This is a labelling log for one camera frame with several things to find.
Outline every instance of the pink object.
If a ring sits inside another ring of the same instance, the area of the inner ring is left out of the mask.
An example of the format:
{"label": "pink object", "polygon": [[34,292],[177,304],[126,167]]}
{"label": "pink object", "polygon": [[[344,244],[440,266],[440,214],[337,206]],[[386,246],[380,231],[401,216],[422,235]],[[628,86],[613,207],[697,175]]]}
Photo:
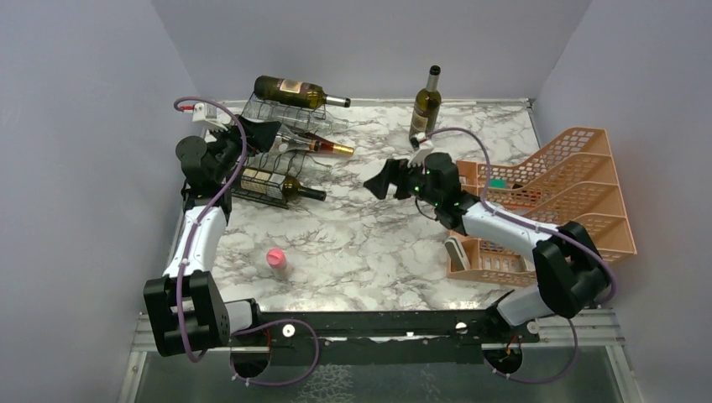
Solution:
{"label": "pink object", "polygon": [[289,277],[289,274],[291,274],[291,267],[282,249],[270,249],[270,251],[267,252],[267,264],[275,271],[277,277],[281,279],[286,279]]}
{"label": "pink object", "polygon": [[270,249],[270,251],[267,252],[267,263],[270,264],[272,269],[284,268],[287,264],[285,251],[279,248]]}

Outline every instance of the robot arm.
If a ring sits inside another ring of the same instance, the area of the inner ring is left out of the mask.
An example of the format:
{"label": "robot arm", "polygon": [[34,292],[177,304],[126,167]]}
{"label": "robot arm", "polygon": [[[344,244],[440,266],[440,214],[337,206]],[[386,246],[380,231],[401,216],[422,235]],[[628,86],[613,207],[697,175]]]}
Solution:
{"label": "robot arm", "polygon": [[462,191],[458,168],[448,154],[426,150],[419,151],[411,161],[387,160],[383,170],[364,183],[379,199],[386,197],[390,185],[396,187],[396,199],[415,196],[433,205],[437,220],[445,228],[491,240],[534,262],[538,284],[508,294],[489,309],[490,325],[497,330],[551,314],[574,317],[610,284],[595,260],[560,238],[539,231],[548,228],[560,232],[598,254],[581,224],[556,226],[517,217],[536,228],[532,230],[506,220],[500,216],[502,212],[493,214],[479,197]]}
{"label": "robot arm", "polygon": [[[281,124],[255,123],[240,118],[248,140],[249,155],[269,151],[277,139]],[[163,275],[144,286],[144,300],[151,321],[156,347],[163,356],[184,353],[181,330],[175,315],[176,281],[185,252],[183,296],[190,298],[193,309],[185,312],[186,332],[195,350],[221,347],[228,343],[230,323],[228,311],[212,278],[212,264],[217,243],[228,225],[232,212],[229,191],[198,217],[209,201],[223,188],[223,182],[233,171],[242,149],[242,140],[235,128],[214,133],[216,141],[206,143],[197,136],[182,139],[175,147],[186,183],[183,196],[183,223],[173,257]]]}

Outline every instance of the screw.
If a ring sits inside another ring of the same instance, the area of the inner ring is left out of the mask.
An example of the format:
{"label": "screw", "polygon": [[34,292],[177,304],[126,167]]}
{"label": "screw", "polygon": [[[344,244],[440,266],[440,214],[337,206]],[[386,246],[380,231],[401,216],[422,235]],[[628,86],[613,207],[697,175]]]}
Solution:
{"label": "screw", "polygon": [[457,325],[455,325],[455,332],[458,332],[460,334],[465,334],[467,333],[467,323],[465,322],[458,322]]}
{"label": "screw", "polygon": [[286,338],[290,338],[290,337],[294,336],[294,331],[295,331],[294,325],[285,325],[282,328],[282,334]]}
{"label": "screw", "polygon": [[531,334],[538,334],[539,333],[539,323],[536,323],[534,321],[527,323],[526,330],[528,330],[529,333],[531,333]]}

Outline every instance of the bottle cap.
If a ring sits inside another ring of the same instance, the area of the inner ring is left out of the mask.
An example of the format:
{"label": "bottle cap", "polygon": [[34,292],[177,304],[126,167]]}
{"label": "bottle cap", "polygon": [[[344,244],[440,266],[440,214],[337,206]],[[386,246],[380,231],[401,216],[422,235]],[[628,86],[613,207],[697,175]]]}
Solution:
{"label": "bottle cap", "polygon": [[267,252],[267,263],[272,269],[281,269],[287,264],[285,252],[279,248],[270,249]]}

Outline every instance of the orange plastic organizer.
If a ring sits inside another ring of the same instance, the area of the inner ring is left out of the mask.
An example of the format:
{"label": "orange plastic organizer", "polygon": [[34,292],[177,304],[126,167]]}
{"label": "orange plastic organizer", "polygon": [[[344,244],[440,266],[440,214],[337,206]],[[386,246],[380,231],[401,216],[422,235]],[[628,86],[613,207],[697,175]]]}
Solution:
{"label": "orange plastic organizer", "polygon": [[[458,161],[463,189],[478,195],[485,168]],[[540,222],[581,223],[611,264],[636,254],[605,130],[570,128],[519,165],[492,165],[491,179],[504,187],[490,187],[487,200]],[[462,241],[472,269],[457,271],[448,261],[449,278],[518,286],[537,280],[533,265],[509,249],[451,235]]]}

